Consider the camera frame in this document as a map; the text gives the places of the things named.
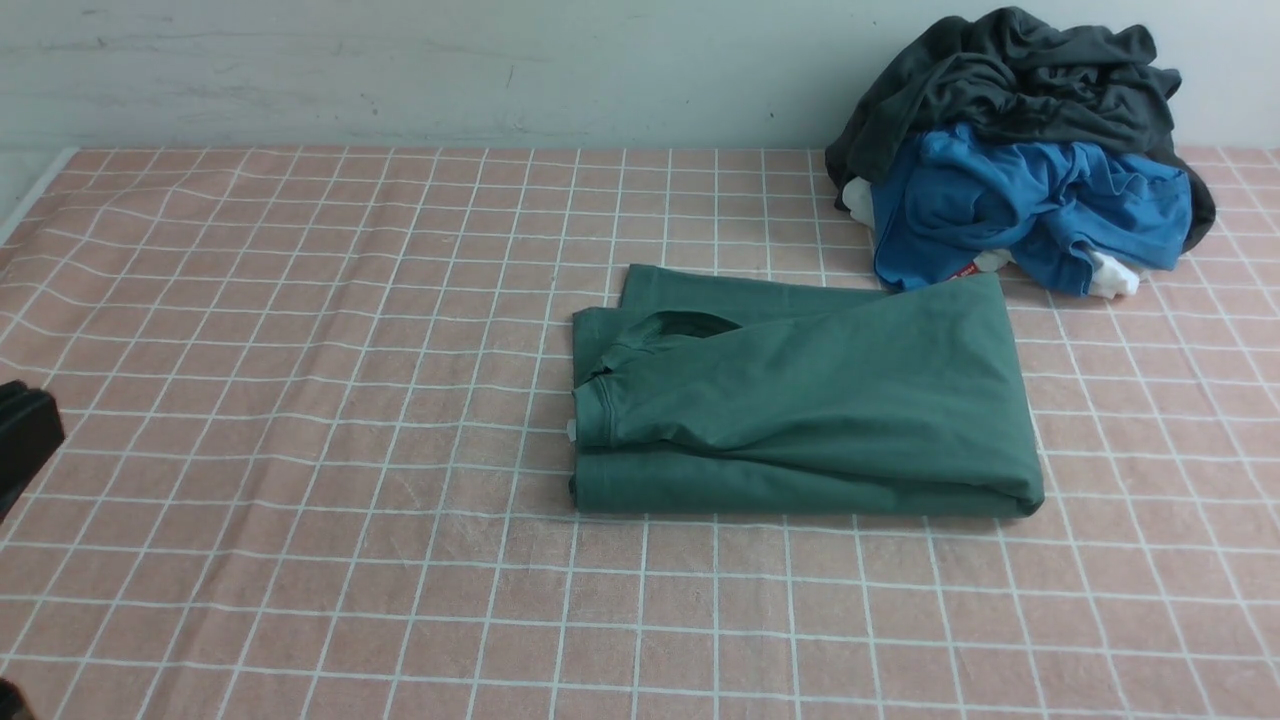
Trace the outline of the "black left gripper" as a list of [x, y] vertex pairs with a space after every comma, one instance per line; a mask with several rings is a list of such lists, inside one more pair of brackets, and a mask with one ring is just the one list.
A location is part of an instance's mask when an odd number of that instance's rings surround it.
[[22, 380], [1, 386], [1, 519], [27, 491], [67, 433], [55, 397]]

